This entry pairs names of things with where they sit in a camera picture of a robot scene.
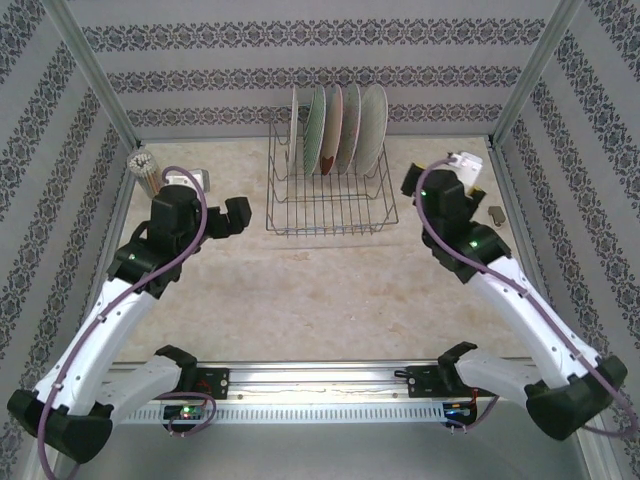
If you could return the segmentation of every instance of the wallpaper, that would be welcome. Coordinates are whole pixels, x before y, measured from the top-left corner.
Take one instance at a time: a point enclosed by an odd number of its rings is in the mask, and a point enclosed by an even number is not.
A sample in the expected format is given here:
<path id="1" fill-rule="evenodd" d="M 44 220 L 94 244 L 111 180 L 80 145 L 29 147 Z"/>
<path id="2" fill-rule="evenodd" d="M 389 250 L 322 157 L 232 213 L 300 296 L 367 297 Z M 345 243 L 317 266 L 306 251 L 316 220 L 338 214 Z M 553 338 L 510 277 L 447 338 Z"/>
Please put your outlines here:
<path id="1" fill-rule="evenodd" d="M 554 307 L 599 352 L 625 362 L 623 391 L 636 408 L 638 19 L 632 2 L 583 4 L 503 149 Z M 628 423 L 616 406 L 604 417 L 610 429 Z M 638 440 L 613 442 L 623 478 L 640 478 Z"/>
<path id="2" fill-rule="evenodd" d="M 126 148 L 37 2 L 0 7 L 0 405 L 73 338 L 125 172 Z M 0 409 L 0 479 L 31 437 Z"/>
<path id="3" fill-rule="evenodd" d="M 70 5 L 138 135 L 158 139 L 266 135 L 293 85 L 308 103 L 354 82 L 386 88 L 389 133 L 491 133 L 557 2 L 108 3 Z"/>

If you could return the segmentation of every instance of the beige floor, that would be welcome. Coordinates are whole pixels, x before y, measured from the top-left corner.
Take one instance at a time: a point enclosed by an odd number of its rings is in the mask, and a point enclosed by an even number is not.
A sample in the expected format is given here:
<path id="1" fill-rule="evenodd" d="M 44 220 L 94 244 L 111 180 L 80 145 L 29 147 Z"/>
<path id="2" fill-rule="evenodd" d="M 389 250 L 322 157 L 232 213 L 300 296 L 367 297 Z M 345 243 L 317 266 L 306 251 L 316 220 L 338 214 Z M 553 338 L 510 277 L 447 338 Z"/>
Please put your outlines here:
<path id="1" fill-rule="evenodd" d="M 286 238 L 265 230 L 267 141 L 152 144 L 161 166 L 205 168 L 209 206 L 249 197 L 242 235 L 209 241 L 187 261 L 140 323 L 119 360 L 142 361 L 168 343 L 200 360 L 288 361 L 435 358 L 462 340 L 502 356 L 526 351 L 493 307 L 432 258 L 411 201 L 399 187 L 411 162 L 449 151 L 485 160 L 476 215 L 502 205 L 484 141 L 391 137 L 386 142 L 399 224 L 365 236 Z M 136 186 L 123 239 L 149 215 Z M 508 224 L 499 233 L 515 249 Z"/>

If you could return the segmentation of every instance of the damask pattern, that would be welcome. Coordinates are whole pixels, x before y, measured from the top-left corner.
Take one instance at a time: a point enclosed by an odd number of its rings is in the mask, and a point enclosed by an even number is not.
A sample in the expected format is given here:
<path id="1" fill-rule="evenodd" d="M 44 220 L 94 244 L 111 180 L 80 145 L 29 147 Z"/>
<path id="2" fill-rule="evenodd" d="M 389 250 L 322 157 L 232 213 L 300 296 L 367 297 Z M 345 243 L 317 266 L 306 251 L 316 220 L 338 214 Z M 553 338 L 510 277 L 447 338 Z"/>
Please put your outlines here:
<path id="1" fill-rule="evenodd" d="M 543 19 L 345 19 L 84 27 L 95 52 L 314 45 L 533 45 Z"/>
<path id="2" fill-rule="evenodd" d="M 547 279 L 547 275 L 544 271 L 544 264 L 542 263 L 542 258 L 540 257 L 540 253 L 538 252 L 538 247 L 533 241 L 534 239 L 533 230 L 531 229 L 531 225 L 529 224 L 529 219 L 527 218 L 527 211 L 523 208 L 522 198 L 520 197 L 520 191 L 518 190 L 518 186 L 516 185 L 516 182 L 513 181 L 513 173 L 511 171 L 511 166 L 509 165 L 509 158 L 507 156 L 507 153 L 504 147 L 500 147 L 500 151 L 502 152 L 502 158 L 504 158 L 504 163 L 505 163 L 505 166 L 507 167 L 507 172 L 509 174 L 509 181 L 513 186 L 513 192 L 515 193 L 516 199 L 518 200 L 518 209 L 522 213 L 524 226 L 526 227 L 527 233 L 529 234 L 529 239 L 531 240 L 530 245 L 533 248 L 533 254 L 536 257 L 537 267 L 540 272 L 540 276 L 542 277 L 542 281 L 544 282 L 543 286 L 544 286 L 545 292 L 547 293 L 547 298 L 549 299 L 549 305 L 551 305 L 551 308 L 555 310 L 556 307 L 553 301 L 553 296 L 551 295 L 551 289 L 549 288 L 549 280 Z"/>
<path id="3" fill-rule="evenodd" d="M 622 248 L 618 246 L 617 235 L 611 231 L 611 224 L 598 198 L 598 192 L 591 185 L 589 173 L 582 164 L 578 149 L 544 81 L 538 82 L 530 98 L 558 156 L 573 199 L 591 235 L 591 243 L 600 257 L 600 265 L 611 285 L 611 291 L 616 294 L 622 319 L 627 322 L 627 329 L 636 339 L 636 348 L 640 349 L 640 318 L 637 315 L 640 309 L 640 286 L 637 285 L 635 275 L 630 273 L 631 266 Z"/>
<path id="4" fill-rule="evenodd" d="M 31 289 L 36 270 L 40 265 L 53 226 L 62 207 L 65 194 L 71 183 L 73 172 L 80 160 L 87 137 L 100 108 L 100 102 L 89 89 L 84 95 L 80 108 L 73 120 L 67 139 L 62 144 L 58 159 L 51 176 L 42 192 L 42 198 L 29 224 L 29 233 L 18 250 L 13 261 L 0 300 L 0 360 L 4 359 L 5 349 L 11 342 L 11 332 L 22 312 L 26 294 Z"/>
<path id="5" fill-rule="evenodd" d="M 286 123 L 288 107 L 166 108 L 128 110 L 134 127 L 177 127 L 196 125 L 261 125 L 271 120 Z M 396 104 L 389 105 L 390 122 L 493 122 L 501 105 L 489 104 Z M 300 110 L 305 121 L 307 111 Z"/>
<path id="6" fill-rule="evenodd" d="M 640 14 L 629 0 L 589 0 L 591 11 L 640 82 Z"/>
<path id="7" fill-rule="evenodd" d="M 542 170 L 538 152 L 533 146 L 531 135 L 522 118 L 518 118 L 511 135 L 518 148 L 529 183 L 535 195 L 540 213 L 547 228 L 547 234 L 555 249 L 556 259 L 562 269 L 562 277 L 569 291 L 569 298 L 578 317 L 578 324 L 582 329 L 585 340 L 603 355 L 609 355 L 609 340 L 603 333 L 603 326 L 595 307 L 589 287 L 573 251 L 573 245 L 560 210 L 556 204 L 551 187 Z"/>
<path id="8" fill-rule="evenodd" d="M 16 0 L 0 21 L 0 85 L 22 55 L 22 49 L 36 31 L 45 12 L 38 0 Z"/>
<path id="9" fill-rule="evenodd" d="M 13 477 L 13 468 L 18 462 L 18 452 L 26 432 L 18 421 L 9 415 L 9 420 L 2 425 L 3 434 L 0 436 L 0 479 L 9 480 Z"/>
<path id="10" fill-rule="evenodd" d="M 61 42 L 38 86 L 29 99 L 24 115 L 2 151 L 0 160 L 0 222 L 11 205 L 11 198 L 22 182 L 31 156 L 40 143 L 45 127 L 49 125 L 53 111 L 64 92 L 76 63 L 66 45 Z"/>
<path id="11" fill-rule="evenodd" d="M 519 67 L 308 67 L 226 70 L 172 70 L 111 73 L 116 93 L 156 93 L 210 90 L 299 88 L 338 84 L 362 87 L 513 87 Z"/>
<path id="12" fill-rule="evenodd" d="M 87 245 L 91 224 L 100 203 L 102 191 L 109 177 L 111 167 L 115 167 L 114 156 L 119 143 L 120 137 L 112 125 L 105 135 L 93 172 L 87 183 L 87 189 L 80 202 L 80 208 L 69 235 L 69 242 L 62 254 L 62 260 L 54 283 L 51 285 L 47 306 L 42 312 L 38 330 L 29 350 L 29 359 L 25 363 L 24 373 L 20 378 L 20 388 L 33 388 L 38 379 L 45 373 L 45 366 L 49 361 L 51 349 L 55 344 L 60 322 L 63 320 L 69 292 L 73 287 L 80 260 Z M 118 168 L 122 170 L 120 182 L 122 182 L 126 166 L 124 161 L 121 163 L 121 165 L 118 165 Z M 97 262 L 94 265 L 94 274 L 95 268 L 97 268 Z"/>
<path id="13" fill-rule="evenodd" d="M 502 105 L 434 103 L 389 105 L 390 122 L 495 122 Z"/>
<path id="14" fill-rule="evenodd" d="M 111 128 L 109 130 L 109 132 L 107 133 L 107 136 L 105 137 L 105 143 L 103 143 L 102 148 L 101 148 L 101 154 L 103 152 L 105 152 L 105 148 L 108 148 L 108 155 L 104 156 L 104 158 L 106 159 L 106 161 L 102 161 L 102 164 L 106 164 L 111 165 L 113 163 L 113 152 L 116 151 L 116 149 L 111 149 L 110 145 L 112 145 L 110 142 L 113 141 L 114 137 L 113 137 L 113 129 Z M 124 162 L 122 162 L 122 173 L 120 175 L 120 180 L 118 183 L 118 190 L 120 188 L 120 186 L 122 185 L 122 181 L 124 179 L 124 173 L 126 171 L 125 168 L 126 164 Z M 90 190 L 87 190 L 87 192 L 85 193 L 85 197 L 87 197 L 87 194 L 95 197 L 96 195 L 99 197 L 99 192 L 97 194 L 89 193 Z M 109 215 L 109 218 L 113 218 L 113 214 L 115 212 L 115 208 L 116 208 L 116 202 L 117 202 L 117 195 L 111 205 L 111 213 Z M 80 224 L 82 222 L 82 218 L 85 217 L 85 213 L 84 211 L 81 209 L 78 214 L 76 215 L 76 225 Z M 97 268 L 98 268 L 98 259 L 100 258 L 100 256 L 102 255 L 102 249 L 104 248 L 105 245 L 105 241 L 107 239 L 107 235 L 109 234 L 109 226 L 110 226 L 110 221 L 107 221 L 107 224 L 105 226 L 104 232 L 102 234 L 102 240 L 100 241 L 100 248 L 99 251 L 97 253 L 96 256 L 96 260 L 93 262 L 93 273 L 92 273 L 92 280 L 90 284 L 93 284 L 93 282 L 96 280 L 96 274 L 97 274 Z M 75 249 L 76 245 L 72 243 L 72 240 L 69 240 L 69 242 L 67 243 L 67 248 L 65 251 L 69 251 L 71 252 L 72 249 Z M 61 262 L 60 264 L 60 268 L 62 271 L 63 268 L 65 268 L 64 262 Z M 75 270 L 73 273 L 73 276 L 71 277 L 71 280 L 73 280 L 73 278 L 75 277 Z M 80 317 L 78 319 L 77 323 L 80 323 L 82 321 L 82 318 L 84 316 L 84 311 L 86 310 L 87 307 L 87 302 L 89 300 L 89 294 L 91 292 L 87 291 L 87 294 L 85 295 L 84 298 L 84 303 L 82 308 L 80 309 Z M 58 298 L 59 302 L 58 303 L 53 296 L 56 295 L 56 291 L 53 289 L 52 287 L 52 294 L 49 296 L 49 299 L 47 300 L 47 309 L 45 309 L 43 311 L 43 315 L 44 318 L 51 318 L 51 314 L 50 314 L 50 310 L 55 310 L 60 312 L 60 314 L 62 314 L 62 312 L 64 311 L 65 307 L 66 307 L 66 302 L 68 300 L 68 296 L 67 295 L 61 295 L 59 296 L 60 298 Z M 43 325 L 43 322 L 41 321 L 40 325 L 38 326 L 38 332 L 39 334 L 42 334 L 43 332 L 46 332 L 46 328 L 51 328 L 53 331 L 53 329 L 58 328 L 58 323 L 60 322 L 60 318 L 55 319 L 54 323 L 51 324 L 47 324 L 47 325 Z M 44 351 L 39 352 L 36 349 L 34 349 L 33 347 L 30 350 L 29 353 L 29 360 L 27 361 L 26 365 L 25 365 L 25 372 L 22 374 L 21 379 L 20 379 L 20 387 L 21 388 L 31 388 L 33 387 L 33 385 L 35 385 L 36 381 L 38 378 L 41 378 L 42 375 L 44 374 L 44 367 L 43 365 L 45 365 L 47 363 L 47 361 L 49 360 L 49 355 L 50 355 L 50 349 L 52 347 L 52 345 L 50 345 L 49 343 L 51 342 L 51 340 L 46 337 L 46 335 L 43 336 L 43 338 L 46 339 L 47 342 L 47 347 Z M 13 478 L 12 477 L 12 469 L 16 464 L 16 460 L 17 460 L 17 455 L 18 452 L 20 451 L 20 448 L 22 448 L 22 443 L 24 441 L 24 429 L 20 426 L 20 424 L 12 417 L 9 417 L 9 421 L 5 422 L 2 426 L 2 430 L 3 430 L 3 434 L 0 437 L 0 478 Z"/>
<path id="15" fill-rule="evenodd" d="M 640 155 L 637 145 L 571 32 L 567 31 L 555 56 L 640 220 Z"/>

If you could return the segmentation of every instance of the small gray object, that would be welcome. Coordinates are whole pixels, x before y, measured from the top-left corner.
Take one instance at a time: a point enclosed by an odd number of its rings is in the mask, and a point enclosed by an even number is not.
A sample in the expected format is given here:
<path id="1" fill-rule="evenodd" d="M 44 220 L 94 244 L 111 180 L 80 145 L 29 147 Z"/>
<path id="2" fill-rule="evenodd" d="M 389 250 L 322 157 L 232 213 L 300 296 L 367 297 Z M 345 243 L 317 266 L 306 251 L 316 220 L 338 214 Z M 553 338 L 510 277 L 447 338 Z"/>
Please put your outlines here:
<path id="1" fill-rule="evenodd" d="M 496 227 L 501 227 L 502 224 L 507 221 L 507 217 L 502 211 L 502 207 L 499 206 L 489 207 L 489 216 Z"/>

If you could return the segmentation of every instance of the white object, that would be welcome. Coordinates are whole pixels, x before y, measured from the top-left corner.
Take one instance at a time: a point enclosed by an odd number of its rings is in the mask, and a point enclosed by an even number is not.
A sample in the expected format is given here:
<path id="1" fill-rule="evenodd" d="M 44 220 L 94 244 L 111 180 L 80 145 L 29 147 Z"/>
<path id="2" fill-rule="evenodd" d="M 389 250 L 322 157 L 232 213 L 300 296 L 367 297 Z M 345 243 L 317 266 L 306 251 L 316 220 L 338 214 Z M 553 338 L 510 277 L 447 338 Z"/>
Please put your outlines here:
<path id="1" fill-rule="evenodd" d="M 58 370 L 80 336 L 104 307 L 129 287 L 131 284 L 118 278 L 104 283 L 95 306 L 71 344 L 51 371 L 36 385 L 38 400 L 46 402 L 58 375 Z M 107 315 L 106 320 L 96 327 L 78 352 L 67 372 L 66 379 L 62 382 L 64 388 L 58 392 L 53 402 L 53 408 L 66 405 L 69 407 L 69 415 L 87 415 L 91 411 L 98 392 L 102 388 L 104 376 L 116 355 L 135 326 L 151 310 L 156 301 L 147 292 L 132 293 Z"/>
<path id="2" fill-rule="evenodd" d="M 304 127 L 304 174 L 311 175 L 320 158 L 320 147 L 324 134 L 324 122 L 327 116 L 327 99 L 324 87 L 318 85 L 313 92 L 309 117 Z"/>
<path id="3" fill-rule="evenodd" d="M 360 107 L 360 87 L 356 84 L 349 85 L 344 94 L 340 146 L 338 147 L 336 166 L 334 167 L 338 174 L 347 172 L 356 153 L 356 145 L 360 133 Z"/>
<path id="4" fill-rule="evenodd" d="M 167 357 L 154 355 L 119 382 L 106 383 L 96 397 L 101 405 L 112 405 L 109 419 L 114 426 L 146 405 L 149 399 L 176 388 L 182 369 Z"/>
<path id="5" fill-rule="evenodd" d="M 372 85 L 362 96 L 360 136 L 353 159 L 356 174 L 366 175 L 378 161 L 387 132 L 388 115 L 389 104 L 384 88 Z"/>
<path id="6" fill-rule="evenodd" d="M 209 172 L 207 170 L 198 168 L 196 170 L 189 170 L 189 173 L 193 175 L 196 181 L 200 184 L 200 188 L 202 188 L 202 191 L 204 193 L 208 193 L 211 190 Z M 167 185 L 186 185 L 187 187 L 193 188 L 194 190 L 196 189 L 196 187 L 186 175 L 182 175 L 181 173 L 177 172 L 167 173 Z"/>
<path id="7" fill-rule="evenodd" d="M 480 175 L 482 159 L 469 152 L 454 153 L 449 159 L 448 165 L 455 169 L 458 180 L 462 182 L 465 191 L 468 193 L 476 184 L 478 175 Z"/>
<path id="8" fill-rule="evenodd" d="M 324 124 L 324 137 L 320 150 L 320 172 L 328 175 L 333 168 L 340 145 L 342 131 L 342 90 L 334 86 L 327 96 L 327 119 Z"/>
<path id="9" fill-rule="evenodd" d="M 594 367 L 598 366 L 596 362 L 598 353 L 571 331 L 544 301 L 529 283 L 516 259 L 500 257 L 491 262 L 488 267 L 513 279 L 518 285 L 527 289 L 529 295 L 544 308 L 553 322 L 582 353 L 584 359 Z M 469 280 L 469 285 L 480 292 L 502 314 L 502 318 L 527 347 L 531 358 L 540 370 L 540 376 L 549 388 L 568 385 L 568 378 L 571 375 L 582 378 L 588 373 L 587 369 L 571 354 L 527 298 L 520 297 L 515 290 L 505 286 L 493 275 L 476 274 Z"/>
<path id="10" fill-rule="evenodd" d="M 133 151 L 127 158 L 127 166 L 149 198 L 155 197 L 164 186 L 158 162 L 148 150 Z"/>
<path id="11" fill-rule="evenodd" d="M 456 371 L 465 385 L 508 398 L 525 409 L 528 397 L 524 388 L 541 379 L 537 368 L 497 358 L 481 349 L 461 356 L 456 362 Z"/>
<path id="12" fill-rule="evenodd" d="M 289 158 L 287 159 L 287 171 L 291 172 L 296 162 L 296 147 L 298 141 L 298 89 L 293 86 L 293 99 L 291 100 L 291 125 L 289 127 Z"/>

